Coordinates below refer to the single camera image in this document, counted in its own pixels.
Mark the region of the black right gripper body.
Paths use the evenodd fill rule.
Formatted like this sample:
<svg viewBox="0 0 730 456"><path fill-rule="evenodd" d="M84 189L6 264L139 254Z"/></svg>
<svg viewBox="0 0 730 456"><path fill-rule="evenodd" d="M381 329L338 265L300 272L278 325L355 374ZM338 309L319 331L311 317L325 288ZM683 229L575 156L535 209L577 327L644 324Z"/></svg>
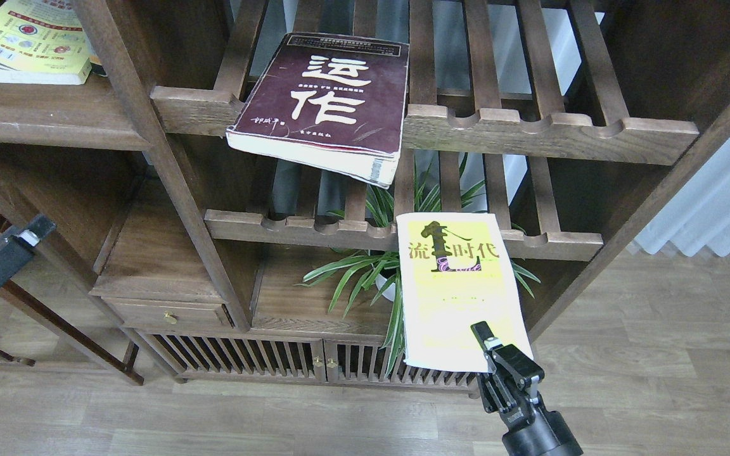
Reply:
<svg viewBox="0 0 730 456"><path fill-rule="evenodd" d="M502 442L510 455L582 455L576 437L559 412L550 412L536 390L542 376L520 389L510 376L481 374L478 385L484 410L498 413L509 429Z"/></svg>

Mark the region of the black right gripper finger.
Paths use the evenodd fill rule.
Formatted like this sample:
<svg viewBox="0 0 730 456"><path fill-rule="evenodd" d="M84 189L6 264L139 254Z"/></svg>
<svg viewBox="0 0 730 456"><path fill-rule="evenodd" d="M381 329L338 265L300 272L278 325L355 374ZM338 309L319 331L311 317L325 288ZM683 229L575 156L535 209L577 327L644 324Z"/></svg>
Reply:
<svg viewBox="0 0 730 456"><path fill-rule="evenodd" d="M511 379L518 387L532 387L544 380L544 369L515 345L501 343L486 321L472 324L470 329L489 361L491 373L502 380Z"/></svg>

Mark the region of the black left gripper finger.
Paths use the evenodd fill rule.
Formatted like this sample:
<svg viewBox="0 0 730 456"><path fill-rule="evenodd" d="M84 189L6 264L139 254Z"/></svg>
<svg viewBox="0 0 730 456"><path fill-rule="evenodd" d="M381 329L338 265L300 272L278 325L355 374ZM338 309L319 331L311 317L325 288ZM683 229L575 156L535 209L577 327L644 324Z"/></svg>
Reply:
<svg viewBox="0 0 730 456"><path fill-rule="evenodd" d="M57 225L49 217L38 214L25 226L13 226L13 245L21 251L34 251L35 247L46 239Z"/></svg>

